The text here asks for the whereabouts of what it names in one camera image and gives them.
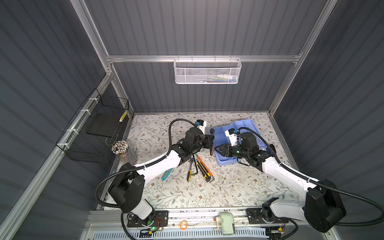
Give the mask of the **white blue tool box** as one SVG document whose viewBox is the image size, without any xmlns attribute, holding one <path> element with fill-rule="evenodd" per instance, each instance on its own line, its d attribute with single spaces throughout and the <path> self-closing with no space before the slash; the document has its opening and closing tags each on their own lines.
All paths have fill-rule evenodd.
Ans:
<svg viewBox="0 0 384 240">
<path fill-rule="evenodd" d="M 256 133 L 260 135 L 259 130 L 256 128 L 254 122 L 251 119 L 248 120 L 241 120 L 241 121 L 235 121 L 230 125 L 221 126 L 221 127 L 214 127 L 213 130 L 214 133 L 214 145 L 215 147 L 220 146 L 222 144 L 230 144 L 231 141 L 229 137 L 226 136 L 225 132 L 229 129 L 235 129 L 238 130 L 240 127 L 246 127 L 249 129 L 252 129 Z M 221 156 L 219 153 L 215 151 L 214 156 L 217 159 L 217 163 L 219 166 L 225 166 L 225 165 L 231 165 L 231 164 L 237 164 L 237 158 L 226 158 Z"/>
</svg>

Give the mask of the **yellow black pliers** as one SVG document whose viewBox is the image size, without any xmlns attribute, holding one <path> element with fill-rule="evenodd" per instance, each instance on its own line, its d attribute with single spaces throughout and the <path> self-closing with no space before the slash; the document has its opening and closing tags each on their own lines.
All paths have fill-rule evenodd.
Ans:
<svg viewBox="0 0 384 240">
<path fill-rule="evenodd" d="M 193 165 L 194 165 L 194 160 L 191 159 L 190 160 L 190 167 L 189 167 L 189 171 L 188 171 L 188 174 L 187 174 L 187 181 L 190 182 L 191 181 L 191 177 L 192 177 L 192 168 L 193 168 Z"/>
</svg>

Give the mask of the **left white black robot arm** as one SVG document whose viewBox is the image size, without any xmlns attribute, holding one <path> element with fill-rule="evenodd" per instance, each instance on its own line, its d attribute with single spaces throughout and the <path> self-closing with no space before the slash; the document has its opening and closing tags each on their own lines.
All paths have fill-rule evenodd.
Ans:
<svg viewBox="0 0 384 240">
<path fill-rule="evenodd" d="M 172 125 L 179 121 L 190 123 L 192 127 L 187 130 L 183 139 L 173 144 Z M 209 149 L 212 154 L 214 136 L 206 134 L 206 127 L 207 122 L 203 120 L 196 120 L 195 123 L 186 119 L 171 121 L 168 129 L 168 151 L 143 164 L 135 166 L 124 164 L 117 173 L 106 177 L 98 184 L 94 193 L 96 202 L 104 207 L 119 208 L 124 214 L 134 214 L 144 226 L 151 225 L 156 218 L 156 211 L 147 200 L 143 199 L 144 188 L 152 179 L 165 171 L 188 162 L 201 149 Z M 110 179 L 113 181 L 108 188 L 108 193 L 115 201 L 114 204 L 106 203 L 98 196 L 99 188 Z"/>
</svg>

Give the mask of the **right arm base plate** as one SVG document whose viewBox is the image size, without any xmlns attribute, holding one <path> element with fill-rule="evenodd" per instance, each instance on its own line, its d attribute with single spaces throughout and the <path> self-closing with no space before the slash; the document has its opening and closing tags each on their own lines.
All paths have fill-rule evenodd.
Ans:
<svg viewBox="0 0 384 240">
<path fill-rule="evenodd" d="M 248 208 L 246 216 L 250 224 L 283 224 L 289 222 L 287 218 L 278 218 L 271 211 L 264 208 Z"/>
</svg>

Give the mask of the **teal utility knife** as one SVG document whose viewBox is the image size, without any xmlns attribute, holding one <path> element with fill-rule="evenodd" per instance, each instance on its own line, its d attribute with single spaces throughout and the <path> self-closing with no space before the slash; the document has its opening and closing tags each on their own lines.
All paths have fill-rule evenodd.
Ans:
<svg viewBox="0 0 384 240">
<path fill-rule="evenodd" d="M 164 174 L 162 175 L 162 181 L 166 181 L 169 175 L 172 173 L 172 171 L 173 171 L 173 168 L 165 171 Z"/>
</svg>

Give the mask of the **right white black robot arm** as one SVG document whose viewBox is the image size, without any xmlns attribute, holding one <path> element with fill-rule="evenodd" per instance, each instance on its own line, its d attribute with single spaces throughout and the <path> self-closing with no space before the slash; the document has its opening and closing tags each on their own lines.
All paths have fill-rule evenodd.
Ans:
<svg viewBox="0 0 384 240">
<path fill-rule="evenodd" d="M 384 208 L 378 203 L 336 188 L 329 180 L 317 180 L 309 177 L 281 162 L 272 145 L 261 150 L 257 143 L 262 137 L 255 131 L 243 127 L 240 130 L 230 129 L 227 134 L 230 143 L 215 147 L 215 151 L 226 158 L 245 159 L 250 166 L 276 178 L 302 197 L 302 201 L 289 202 L 281 197 L 272 197 L 262 205 L 260 212 L 264 222 L 271 224 L 278 218 L 305 221 L 315 230 L 325 233 L 333 226 L 366 227 L 380 224 L 384 217 L 374 220 L 342 223 L 347 211 L 341 195 L 345 195 L 368 203 L 381 212 Z"/>
</svg>

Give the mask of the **yellow black utility knife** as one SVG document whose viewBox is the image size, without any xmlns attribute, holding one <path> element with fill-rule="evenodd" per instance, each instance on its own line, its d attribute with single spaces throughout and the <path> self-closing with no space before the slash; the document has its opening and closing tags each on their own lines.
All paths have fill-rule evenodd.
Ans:
<svg viewBox="0 0 384 240">
<path fill-rule="evenodd" d="M 202 172 L 204 180 L 207 183 L 212 183 L 215 180 L 215 177 L 214 176 L 210 177 L 210 175 L 208 174 L 208 172 L 206 171 L 206 169 L 204 168 L 204 166 L 202 165 L 202 163 L 199 160 L 197 161 L 197 165 L 198 165 L 200 171 Z"/>
</svg>

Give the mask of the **orange pencil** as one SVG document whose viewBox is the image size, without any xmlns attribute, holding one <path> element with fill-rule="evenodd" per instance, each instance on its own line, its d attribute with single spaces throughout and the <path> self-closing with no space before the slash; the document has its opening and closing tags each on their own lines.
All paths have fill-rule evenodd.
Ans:
<svg viewBox="0 0 384 240">
<path fill-rule="evenodd" d="M 208 169 L 208 167 L 205 165 L 205 163 L 203 162 L 203 160 L 197 155 L 197 158 L 198 160 L 202 163 L 202 165 L 204 166 L 204 168 L 206 169 L 206 171 L 208 172 L 208 174 L 210 175 L 210 177 L 213 177 L 213 174 L 211 173 L 211 171 Z"/>
</svg>

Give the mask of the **black handled screwdriver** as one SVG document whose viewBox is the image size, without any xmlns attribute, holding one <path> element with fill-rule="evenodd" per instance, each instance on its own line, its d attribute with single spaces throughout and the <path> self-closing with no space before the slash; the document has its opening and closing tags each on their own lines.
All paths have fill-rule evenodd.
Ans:
<svg viewBox="0 0 384 240">
<path fill-rule="evenodd" d="M 214 151 L 215 151 L 214 139 L 215 139 L 215 130 L 214 129 L 210 129 L 210 140 L 209 140 L 209 143 L 210 143 L 210 155 L 211 156 L 214 155 Z"/>
</svg>

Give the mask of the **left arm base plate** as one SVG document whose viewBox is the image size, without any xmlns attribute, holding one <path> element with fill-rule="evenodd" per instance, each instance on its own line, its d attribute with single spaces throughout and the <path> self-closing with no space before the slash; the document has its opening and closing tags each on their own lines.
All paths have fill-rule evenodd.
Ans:
<svg viewBox="0 0 384 240">
<path fill-rule="evenodd" d="M 145 219 L 140 219 L 137 215 L 130 213 L 127 216 L 128 228 L 139 227 L 166 227 L 169 220 L 169 211 L 154 211 Z"/>
</svg>

